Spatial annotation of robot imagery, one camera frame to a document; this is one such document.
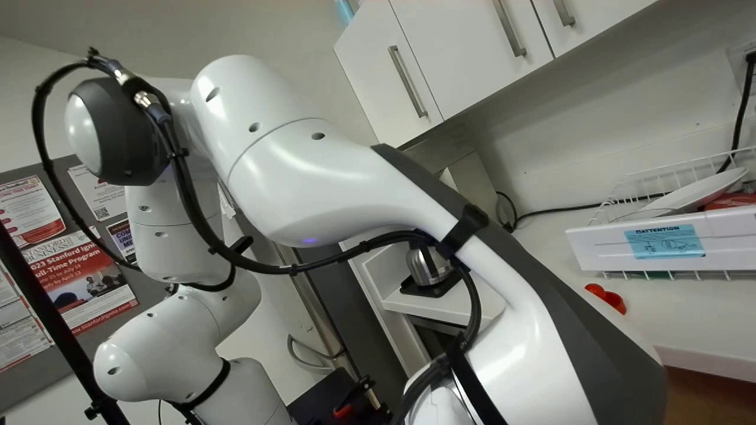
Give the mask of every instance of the cabinet handle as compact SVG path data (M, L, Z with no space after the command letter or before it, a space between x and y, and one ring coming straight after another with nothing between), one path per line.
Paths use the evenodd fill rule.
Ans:
M491 0L491 2L493 2L495 13L498 13L498 20L500 20L500 29L505 32L505 40L512 48L512 53L514 57L526 57L526 50L521 48L518 32L514 32L514 25L512 25L509 17L504 9L504 2L500 0Z
M566 0L552 0L552 6L558 9L561 25L566 29L576 25L576 18L568 12Z
M400 48L396 48L396 45L388 48L388 53L390 53L391 61L395 61L395 68L396 68L396 74L400 74L400 77L401 77L401 85L403 85L403 89L407 89L407 94L409 94L409 98L410 98L410 105L416 108L418 118L428 118L428 108L426 108L426 104L423 104L423 98L420 98L420 91L418 91L416 82L410 79L410 76L409 76L409 70L407 70L407 64L403 64L403 59L401 59Z

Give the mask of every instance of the white robotic arm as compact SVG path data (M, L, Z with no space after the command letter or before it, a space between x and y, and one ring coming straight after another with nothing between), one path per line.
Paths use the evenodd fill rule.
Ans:
M500 293L505 314L448 360L450 373L418 401L413 422L662 422L665 385L654 349L618 316L578 298L512 235L480 221L466 199L395 148L349 141L250 57L212 61L195 76L188 97L181 89L169 97L181 138L194 141L188 154L212 162L241 212L266 239L312 247L377 227L420 228ZM85 151L100 146L92 104L72 97L69 118L87 162ZM200 160L194 169L205 169L194 176L199 187L205 183L200 193L212 193L212 173ZM150 275L173 284L218 280L224 262L205 253L177 208L169 176L129 189L128 201L136 254ZM181 290L188 290L181 303L169 298L150 308L163 321L143 314L97 351L97 377L110 397L181 404L219 383L215 344L255 308L255 290L241 284L219 293ZM228 379L194 409L209 425L285 422L281 401L270 391L258 368L232 368ZM250 410L255 393L271 406L266 415Z

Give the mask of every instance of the electrical outlet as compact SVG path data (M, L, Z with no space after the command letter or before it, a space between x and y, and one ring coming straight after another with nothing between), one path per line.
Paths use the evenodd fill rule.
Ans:
M756 40L740 43L740 45L728 50L728 59L729 59L729 66L732 66L732 76L734 76L737 89L741 89L741 85L747 79L747 53L749 51L756 51Z

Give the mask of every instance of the floor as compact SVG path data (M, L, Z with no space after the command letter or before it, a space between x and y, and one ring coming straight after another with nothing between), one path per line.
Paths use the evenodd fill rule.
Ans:
M663 425L756 425L756 385L669 368Z

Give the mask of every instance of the poster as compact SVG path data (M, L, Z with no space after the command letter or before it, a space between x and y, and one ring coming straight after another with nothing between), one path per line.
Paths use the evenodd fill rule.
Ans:
M136 304L124 274L82 231L32 246L23 257L75 334Z
M123 187L100 181L85 166L69 168L69 176L97 221L105 221L124 212Z
M65 231L65 221L37 176L0 183L0 221L18 247Z
M7 270L0 264L0 373L50 347Z
M108 233L124 262L136 262L134 239L128 219L108 223Z

